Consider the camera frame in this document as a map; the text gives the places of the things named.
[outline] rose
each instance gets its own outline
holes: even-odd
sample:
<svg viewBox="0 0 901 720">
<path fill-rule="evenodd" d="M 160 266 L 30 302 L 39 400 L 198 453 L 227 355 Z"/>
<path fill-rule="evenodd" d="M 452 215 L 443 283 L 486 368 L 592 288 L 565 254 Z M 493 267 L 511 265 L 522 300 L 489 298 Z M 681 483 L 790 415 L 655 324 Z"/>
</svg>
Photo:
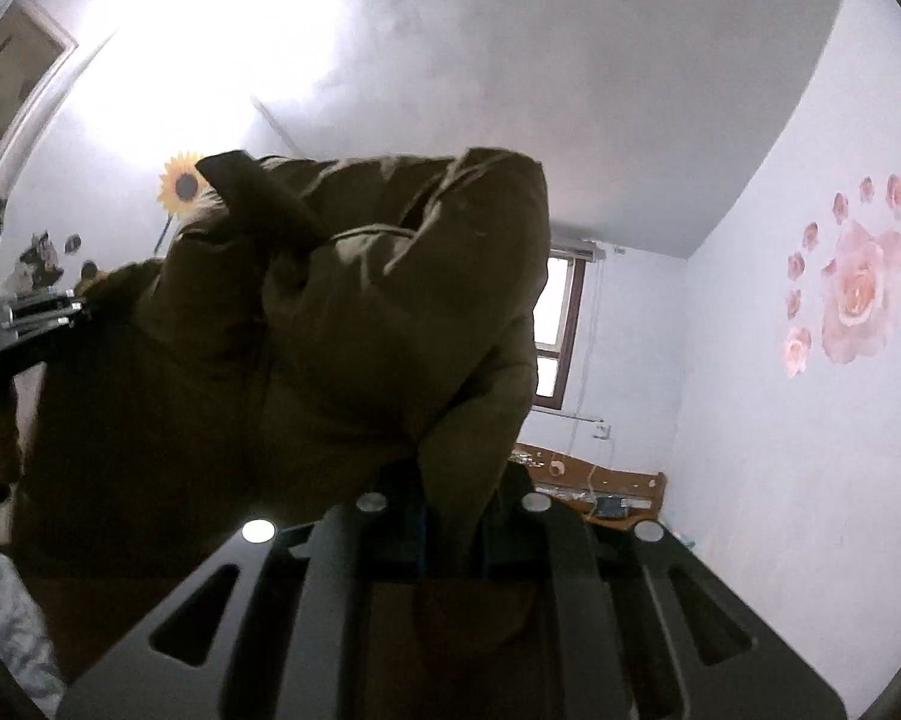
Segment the rose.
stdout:
<svg viewBox="0 0 901 720">
<path fill-rule="evenodd" d="M 833 362 L 873 356 L 887 343 L 901 271 L 901 234 L 876 239 L 853 221 L 837 241 L 824 276 L 824 353 Z"/>
<path fill-rule="evenodd" d="M 788 378 L 807 369 L 807 353 L 810 351 L 810 331 L 806 327 L 798 330 L 791 327 L 788 342 L 783 350 L 783 362 L 788 369 Z"/>
<path fill-rule="evenodd" d="M 788 257 L 788 278 L 797 281 L 804 272 L 804 255 L 795 251 Z"/>
<path fill-rule="evenodd" d="M 894 212 L 894 218 L 900 218 L 901 178 L 898 175 L 891 175 L 887 180 L 887 205 Z"/>
<path fill-rule="evenodd" d="M 817 222 L 812 221 L 804 228 L 804 248 L 814 251 L 817 248 Z"/>
<path fill-rule="evenodd" d="M 850 203 L 847 203 L 847 197 L 843 196 L 839 191 L 833 196 L 833 218 L 838 224 L 843 223 L 847 218 L 850 210 Z"/>
<path fill-rule="evenodd" d="M 801 291 L 790 290 L 788 293 L 788 319 L 794 319 L 801 309 Z"/>
<path fill-rule="evenodd" d="M 874 199 L 874 182 L 870 180 L 868 175 L 865 180 L 860 182 L 860 202 L 868 203 Z"/>
</svg>

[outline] wooden window frame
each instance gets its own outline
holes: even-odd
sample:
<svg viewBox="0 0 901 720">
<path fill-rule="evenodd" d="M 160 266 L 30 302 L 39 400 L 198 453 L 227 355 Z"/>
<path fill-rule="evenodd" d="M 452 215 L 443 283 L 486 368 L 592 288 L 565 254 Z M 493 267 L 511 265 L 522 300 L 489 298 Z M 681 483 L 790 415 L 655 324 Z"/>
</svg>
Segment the wooden window frame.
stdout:
<svg viewBox="0 0 901 720">
<path fill-rule="evenodd" d="M 570 357 L 572 357 L 574 338 L 577 337 L 577 319 L 580 317 L 580 298 L 584 293 L 584 269 L 587 261 L 578 257 L 569 259 L 573 263 L 573 270 L 570 274 L 567 317 L 564 319 L 564 338 L 562 338 L 560 350 L 542 349 L 535 345 L 537 352 L 534 364 L 537 364 L 537 357 L 549 357 L 551 360 L 557 361 L 553 395 L 534 395 L 534 405 L 545 409 L 561 410 L 564 406 L 564 392 L 567 391 L 567 375 L 570 372 Z"/>
</svg>

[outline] white ceiling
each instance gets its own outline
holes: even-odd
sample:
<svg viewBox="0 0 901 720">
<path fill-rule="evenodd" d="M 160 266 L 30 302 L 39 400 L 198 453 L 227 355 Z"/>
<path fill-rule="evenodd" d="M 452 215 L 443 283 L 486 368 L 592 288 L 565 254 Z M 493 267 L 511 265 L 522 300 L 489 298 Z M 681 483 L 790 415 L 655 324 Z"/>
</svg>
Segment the white ceiling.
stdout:
<svg viewBox="0 0 901 720">
<path fill-rule="evenodd" d="M 307 156 L 520 149 L 545 165 L 562 232 L 682 257 L 764 160 L 840 4 L 217 2 L 243 20 L 200 61 L 266 67 L 255 92 Z"/>
</svg>

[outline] sunflower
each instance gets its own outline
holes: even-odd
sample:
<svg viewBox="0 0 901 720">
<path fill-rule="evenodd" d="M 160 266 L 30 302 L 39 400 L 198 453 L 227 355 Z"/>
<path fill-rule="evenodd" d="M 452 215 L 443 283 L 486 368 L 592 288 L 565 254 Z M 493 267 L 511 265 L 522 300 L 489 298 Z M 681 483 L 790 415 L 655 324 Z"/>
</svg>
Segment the sunflower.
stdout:
<svg viewBox="0 0 901 720">
<path fill-rule="evenodd" d="M 176 157 L 164 167 L 166 172 L 161 175 L 161 194 L 157 199 L 164 206 L 169 215 L 185 217 L 194 210 L 194 201 L 207 189 L 208 182 L 197 171 L 199 154 L 178 152 Z"/>
</svg>

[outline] electrical wire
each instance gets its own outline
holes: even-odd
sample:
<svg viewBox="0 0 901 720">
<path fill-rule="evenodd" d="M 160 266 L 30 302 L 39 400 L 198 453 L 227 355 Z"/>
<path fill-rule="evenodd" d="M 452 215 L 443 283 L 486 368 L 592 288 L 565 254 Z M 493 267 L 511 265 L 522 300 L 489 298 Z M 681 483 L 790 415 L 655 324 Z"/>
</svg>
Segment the electrical wire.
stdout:
<svg viewBox="0 0 901 720">
<path fill-rule="evenodd" d="M 597 337 L 597 326 L 598 320 L 600 318 L 600 305 L 604 295 L 604 259 L 598 259 L 597 262 L 597 274 L 596 278 L 591 281 L 594 284 L 594 288 L 596 288 L 597 294 L 593 298 L 593 307 L 591 308 L 591 320 L 590 325 L 588 326 L 588 338 L 587 338 L 587 349 L 584 351 L 584 368 L 581 372 L 580 379 L 580 389 L 577 392 L 577 408 L 574 409 L 574 413 L 580 413 L 580 410 L 584 405 L 584 394 L 587 391 L 587 381 L 590 378 L 591 373 L 591 354 L 593 354 L 593 345 L 596 342 Z M 570 428 L 570 441 L 567 444 L 567 452 L 566 454 L 573 457 L 573 445 L 577 440 L 577 428 L 580 426 L 580 422 L 574 419 L 573 427 Z"/>
</svg>

